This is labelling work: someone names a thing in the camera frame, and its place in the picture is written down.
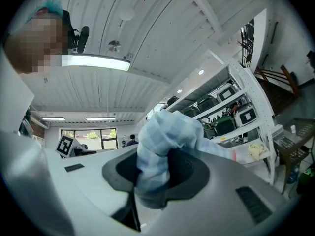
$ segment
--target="metal shelving unit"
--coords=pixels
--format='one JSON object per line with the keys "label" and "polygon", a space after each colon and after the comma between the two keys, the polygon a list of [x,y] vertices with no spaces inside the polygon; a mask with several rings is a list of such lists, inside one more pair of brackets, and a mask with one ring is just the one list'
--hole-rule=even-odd
{"label": "metal shelving unit", "polygon": [[263,124],[263,120],[257,118],[256,120],[254,120],[253,122],[243,126],[243,127],[239,127],[236,128],[234,131],[227,133],[225,135],[222,136],[215,136],[213,139],[211,139],[212,142],[214,143],[219,143],[228,139],[232,139],[234,137],[237,137],[239,135],[242,135],[246,132],[249,132],[255,128],[258,128],[259,126],[261,126]]}
{"label": "metal shelving unit", "polygon": [[[215,143],[227,141],[228,139],[257,129],[259,134],[258,139],[245,144],[238,144],[228,148],[228,150],[235,151],[238,159],[237,161],[239,163],[243,164],[250,171],[259,175],[263,180],[272,185],[275,174],[275,150],[271,131],[274,127],[274,123],[272,120],[272,114],[268,109],[268,99],[264,96],[261,91],[261,86],[258,84],[255,76],[249,71],[249,69],[243,68],[233,57],[230,57],[220,46],[211,40],[206,41],[204,45],[222,64],[220,69],[216,74],[208,75],[208,78],[204,78],[202,82],[184,94],[166,110],[173,112],[175,110],[182,110],[185,107],[194,105],[206,94],[214,96],[217,88],[228,81],[232,81],[239,91],[227,100],[195,116],[194,119],[201,120],[203,118],[207,118],[208,116],[231,105],[241,97],[245,97],[248,101],[250,101],[255,106],[257,119],[223,136],[214,137],[211,141]],[[248,152],[249,145],[253,143],[263,144],[266,149],[266,152],[260,156],[259,161],[255,161]]]}
{"label": "metal shelving unit", "polygon": [[242,89],[239,92],[237,92],[236,94],[232,95],[231,97],[229,97],[228,99],[226,99],[225,101],[219,103],[218,105],[200,113],[197,116],[194,116],[194,119],[202,119],[205,116],[210,116],[214,113],[219,112],[221,109],[226,108],[227,106],[231,105],[232,102],[238,101],[241,97],[244,96],[244,94],[247,92],[247,89]]}

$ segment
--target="wooden railing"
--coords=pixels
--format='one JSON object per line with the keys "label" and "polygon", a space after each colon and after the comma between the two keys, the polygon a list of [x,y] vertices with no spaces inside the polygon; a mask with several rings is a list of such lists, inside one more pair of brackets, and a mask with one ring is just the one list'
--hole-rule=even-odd
{"label": "wooden railing", "polygon": [[261,75],[262,78],[266,81],[269,81],[267,78],[271,78],[273,80],[289,85],[292,88],[292,92],[294,96],[298,98],[300,93],[299,93],[299,87],[297,83],[293,80],[292,76],[290,75],[290,73],[288,72],[288,70],[286,69],[284,65],[282,65],[280,69],[283,73],[275,72],[272,70],[261,69],[257,67],[255,74]]}

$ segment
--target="black slot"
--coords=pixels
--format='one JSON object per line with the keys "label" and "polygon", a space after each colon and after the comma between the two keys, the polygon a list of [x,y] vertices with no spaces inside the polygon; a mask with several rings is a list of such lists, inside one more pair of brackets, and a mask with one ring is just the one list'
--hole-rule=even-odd
{"label": "black slot", "polygon": [[74,170],[77,170],[77,169],[81,169],[81,168],[83,168],[83,167],[84,167],[84,165],[78,163],[78,164],[75,164],[75,165],[71,165],[71,166],[65,167],[65,170],[66,170],[67,172],[69,172],[69,171],[74,171]]}
{"label": "black slot", "polygon": [[270,209],[249,187],[241,187],[236,189],[236,193],[242,200],[256,224],[262,222],[271,215]]}

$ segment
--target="staircase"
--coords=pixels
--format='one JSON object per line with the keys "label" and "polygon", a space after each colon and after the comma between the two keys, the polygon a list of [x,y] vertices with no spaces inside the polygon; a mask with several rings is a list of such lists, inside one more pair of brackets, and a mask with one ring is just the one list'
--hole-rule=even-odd
{"label": "staircase", "polygon": [[[256,77],[261,87],[265,91],[275,116],[280,114],[285,108],[291,105],[299,97],[299,89],[297,83],[290,76],[289,72],[284,66],[281,66],[283,73],[274,72],[272,70],[265,70],[257,68],[255,74],[260,75],[263,79]],[[268,79],[277,80],[284,84],[290,85],[292,92],[271,83]]]}

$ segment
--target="ceiling lamp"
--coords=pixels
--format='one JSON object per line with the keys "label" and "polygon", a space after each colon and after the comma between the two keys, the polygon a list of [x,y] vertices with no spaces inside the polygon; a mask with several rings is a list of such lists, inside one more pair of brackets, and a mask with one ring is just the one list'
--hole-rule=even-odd
{"label": "ceiling lamp", "polygon": [[130,61],[102,55],[72,54],[63,58],[63,66],[93,66],[128,71]]}
{"label": "ceiling lamp", "polygon": [[65,118],[63,117],[45,117],[45,116],[42,116],[42,119],[43,120],[65,120]]}
{"label": "ceiling lamp", "polygon": [[115,120],[115,117],[86,117],[86,120]]}

